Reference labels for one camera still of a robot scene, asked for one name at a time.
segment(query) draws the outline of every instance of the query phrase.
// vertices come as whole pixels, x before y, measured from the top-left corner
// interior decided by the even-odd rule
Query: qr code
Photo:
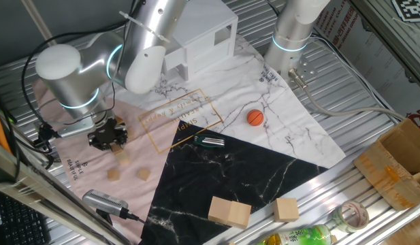
[[[403,21],[420,22],[420,0],[392,0]]]

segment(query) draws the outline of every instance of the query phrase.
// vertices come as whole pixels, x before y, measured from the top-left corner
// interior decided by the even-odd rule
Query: pink mat
[[[36,81],[33,84],[33,90],[39,106],[54,98],[43,82]],[[112,100],[107,98],[107,102],[108,107],[111,107]],[[146,220],[169,151],[157,153],[141,127],[138,116],[146,110],[116,100],[113,112],[124,120],[126,126],[131,128],[134,134],[134,139],[130,139],[124,147],[129,157],[128,166],[119,165],[112,152],[100,151],[89,146],[86,135],[68,140],[58,139],[54,144],[71,188],[79,198],[82,198],[87,191],[95,189],[125,200],[131,212]],[[56,121],[71,119],[56,101],[42,108],[41,113],[48,119]],[[60,125],[52,126],[56,130],[61,127]],[[152,129],[150,135],[158,142],[161,140],[172,142],[176,127],[177,124],[157,127]],[[137,178],[137,172],[141,167],[150,170],[147,182]],[[110,182],[107,179],[107,170],[113,168],[118,168],[120,171],[120,180],[116,182]],[[115,216],[112,216],[112,220],[122,226],[123,233],[128,239],[134,242],[139,241],[143,224],[134,220],[125,221]]]

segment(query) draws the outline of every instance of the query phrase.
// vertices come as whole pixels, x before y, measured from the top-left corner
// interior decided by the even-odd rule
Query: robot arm
[[[130,16],[169,39],[186,2],[141,0],[133,6]],[[80,120],[91,114],[61,129],[59,135],[67,138],[88,133],[89,144],[101,150],[110,149],[113,142],[124,144],[126,128],[117,125],[99,87],[113,80],[131,92],[148,92],[160,79],[166,45],[166,41],[128,22],[125,40],[110,31],[96,35],[81,51],[67,44],[45,49],[35,64],[44,84],[73,118]]]
[[[276,21],[272,42],[264,59],[283,78],[296,69],[314,21],[330,0],[288,0]]]

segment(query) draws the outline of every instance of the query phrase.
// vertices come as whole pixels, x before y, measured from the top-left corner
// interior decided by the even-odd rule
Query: black marble surface
[[[177,131],[174,143],[199,130],[191,126]],[[203,244],[229,228],[207,219],[212,196],[252,205],[253,213],[327,170],[232,137],[204,133],[223,136],[225,147],[208,149],[188,140],[170,150],[143,230],[146,244]]]

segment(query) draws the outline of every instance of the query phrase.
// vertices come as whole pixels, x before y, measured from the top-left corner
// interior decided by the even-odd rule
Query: green bottle label
[[[282,244],[286,245],[328,245],[329,234],[322,234],[316,228],[299,229],[290,232],[279,233]]]

